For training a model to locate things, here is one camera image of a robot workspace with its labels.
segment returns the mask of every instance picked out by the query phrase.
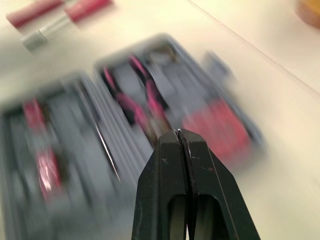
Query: white surface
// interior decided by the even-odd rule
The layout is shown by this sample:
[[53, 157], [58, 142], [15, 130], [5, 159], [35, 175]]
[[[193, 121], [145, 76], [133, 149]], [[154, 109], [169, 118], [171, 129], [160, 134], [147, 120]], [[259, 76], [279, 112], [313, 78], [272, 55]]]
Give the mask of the white surface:
[[299, 0], [186, 0], [320, 93], [320, 30], [296, 14]]
[[[221, 6], [221, 16], [230, 16], [237, 7], [242, 7], [239, 3], [232, 10], [225, 2]], [[265, 13], [252, 17], [248, 13], [247, 21], [238, 22], [239, 28], [250, 28], [249, 19], [262, 23], [259, 18], [262, 13], [272, 15], [267, 11], [269, 8], [265, 9]], [[1, 103], [71, 71], [91, 72], [97, 59], [160, 32], [171, 34], [196, 60], [200, 61], [205, 51], [213, 50], [232, 69], [237, 79], [232, 86], [235, 98], [261, 128], [267, 142], [267, 156], [253, 168], [235, 176], [260, 237], [266, 240], [318, 239], [319, 95], [187, 0], [118, 0], [116, 7], [100, 17], [82, 30], [70, 28], [34, 55], [22, 47], [21, 35], [15, 29], [6, 22], [1, 23]], [[302, 26], [288, 19], [291, 27], [278, 32], [282, 37], [276, 37], [266, 29], [273, 29], [278, 22], [275, 18], [268, 19], [263, 23], [265, 28], [259, 28], [261, 36], [268, 35], [274, 45], [278, 44], [284, 64], [293, 66], [296, 59], [300, 66], [302, 61], [298, 62], [298, 54], [294, 58], [284, 46], [289, 40], [304, 38], [307, 33], [302, 34], [298, 31]], [[254, 41], [258, 45], [263, 40], [261, 37]], [[313, 44], [314, 55], [301, 58], [316, 66], [319, 48], [315, 42]], [[309, 67], [311, 65], [306, 64], [293, 69], [304, 73]], [[309, 75], [304, 75], [305, 79], [319, 75], [317, 71], [306, 72]]]

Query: white table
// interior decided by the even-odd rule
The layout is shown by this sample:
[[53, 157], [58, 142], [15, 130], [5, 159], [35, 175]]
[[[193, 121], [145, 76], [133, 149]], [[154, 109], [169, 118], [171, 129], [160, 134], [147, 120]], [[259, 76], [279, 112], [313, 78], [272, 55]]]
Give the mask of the white table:
[[[6, 6], [1, 13], [30, 2], [2, 1]], [[20, 44], [20, 33], [1, 19], [0, 103], [78, 69], [91, 73], [97, 59], [157, 33], [169, 33], [199, 61], [212, 50], [232, 69], [236, 82], [231, 91], [267, 142], [267, 156], [235, 176], [260, 237], [318, 239], [320, 97], [315, 87], [307, 87], [272, 56], [261, 54], [187, 0], [117, 0], [100, 17], [82, 30], [70, 28], [34, 55]]]

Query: red tool handle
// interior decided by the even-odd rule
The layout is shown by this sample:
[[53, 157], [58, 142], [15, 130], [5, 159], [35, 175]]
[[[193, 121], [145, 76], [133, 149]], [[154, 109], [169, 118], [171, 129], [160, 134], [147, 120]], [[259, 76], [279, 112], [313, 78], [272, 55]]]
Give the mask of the red tool handle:
[[64, 2], [64, 0], [38, 0], [18, 11], [9, 13], [6, 19], [15, 28], [20, 28], [28, 22], [57, 8]]
[[79, 0], [64, 11], [74, 23], [77, 23], [111, 3], [111, 0]]

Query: gray foam insert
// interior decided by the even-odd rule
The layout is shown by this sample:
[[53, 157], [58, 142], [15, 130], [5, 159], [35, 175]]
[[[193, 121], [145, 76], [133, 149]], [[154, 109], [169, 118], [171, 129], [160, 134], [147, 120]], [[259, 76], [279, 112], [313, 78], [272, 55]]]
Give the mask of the gray foam insert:
[[[27, 141], [33, 134], [21, 105], [13, 113], [10, 110], [2, 115], [0, 136], [1, 142], [5, 139], [6, 144], [0, 148], [0, 164], [5, 169], [1, 172], [1, 183], [10, 186], [3, 194], [12, 199], [5, 201], [6, 210], [10, 212], [5, 219], [15, 218], [7, 226], [8, 239], [102, 240], [106, 239], [105, 229], [120, 233], [120, 228], [113, 226], [119, 218], [126, 223], [124, 228], [130, 228], [133, 222], [133, 214], [126, 213], [134, 209], [135, 188], [126, 185], [126, 181], [115, 182], [80, 98], [70, 87], [76, 81], [83, 81], [94, 99], [92, 83], [79, 74], [71, 79], [72, 83], [63, 86], [58, 93], [46, 97], [46, 91], [40, 91], [39, 99], [48, 105], [50, 125], [57, 138], [55, 150], [63, 154], [69, 175], [62, 192], [49, 201], [42, 197], [35, 162], [35, 149], [43, 146], [38, 145], [38, 141]], [[109, 138], [106, 123], [100, 119], [98, 124], [105, 138]]]
[[[157, 62], [158, 65], [150, 64], [150, 59], [147, 57], [148, 53], [166, 45], [169, 45], [174, 49], [176, 61], [171, 61], [168, 56], [157, 52], [152, 56], [153, 59], [156, 58], [156, 61], [151, 62]], [[150, 70], [156, 86], [169, 106], [165, 111], [165, 114], [173, 128], [181, 128], [182, 120], [186, 115], [200, 109], [211, 101], [224, 99], [244, 124], [253, 145], [261, 146], [263, 144], [263, 138], [260, 131], [237, 105], [232, 102], [223, 84], [221, 84], [231, 75], [228, 67], [226, 67], [217, 56], [211, 54], [210, 59], [206, 58], [207, 73], [172, 37], [161, 34], [108, 56], [105, 59], [98, 61], [94, 66], [98, 78], [96, 84], [99, 85], [99, 97], [101, 98], [101, 101], [104, 102], [104, 105], [108, 106], [110, 109], [110, 112], [105, 115], [105, 119], [107, 121], [112, 116], [112, 118], [115, 119], [115, 122], [121, 126], [118, 129], [116, 127], [110, 129], [110, 132], [114, 132], [115, 135], [126, 136], [125, 141], [128, 143], [128, 147], [132, 149], [131, 152], [136, 154], [135, 159], [144, 156], [145, 160], [148, 160], [152, 152], [150, 151], [150, 145], [146, 144], [147, 138], [139, 127], [130, 126], [127, 123], [121, 108], [111, 97], [108, 88], [102, 81], [102, 69], [104, 67], [112, 69], [118, 68], [118, 71], [121, 72], [121, 66], [125, 64], [128, 65], [128, 59], [131, 54], [137, 56]], [[120, 81], [122, 88], [125, 89], [130, 88], [131, 84], [137, 81], [136, 78], [137, 76], [130, 70], [123, 72], [121, 78], [116, 80]], [[132, 93], [130, 96], [133, 97], [136, 102], [140, 103], [148, 112], [145, 95], [145, 90], [141, 89], [139, 85], [139, 93]]]

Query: pink and gray tool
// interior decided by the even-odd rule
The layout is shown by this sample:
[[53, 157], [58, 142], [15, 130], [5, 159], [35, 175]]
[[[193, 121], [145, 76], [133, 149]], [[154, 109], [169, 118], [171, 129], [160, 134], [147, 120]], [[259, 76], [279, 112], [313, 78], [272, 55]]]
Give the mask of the pink and gray tool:
[[[29, 6], [32, 10], [21, 10], [24, 14], [20, 16], [18, 13], [12, 13], [7, 16], [7, 19], [12, 23], [12, 25], [19, 27], [38, 16], [49, 12], [55, 7], [61, 5], [63, 2], [64, 1], [60, 0], [57, 1], [56, 4], [42, 4], [41, 6], [43, 7], [36, 11], [32, 11], [35, 8], [31, 8]], [[72, 6], [64, 8], [64, 16], [44, 27], [41, 27], [37, 31], [24, 36], [21, 39], [21, 42], [29, 51], [32, 51], [41, 45], [46, 44], [49, 39], [54, 37], [58, 32], [61, 32], [66, 26], [70, 24], [78, 24], [80, 21], [91, 16], [102, 8], [109, 6], [111, 3], [111, 0], [78, 0]]]

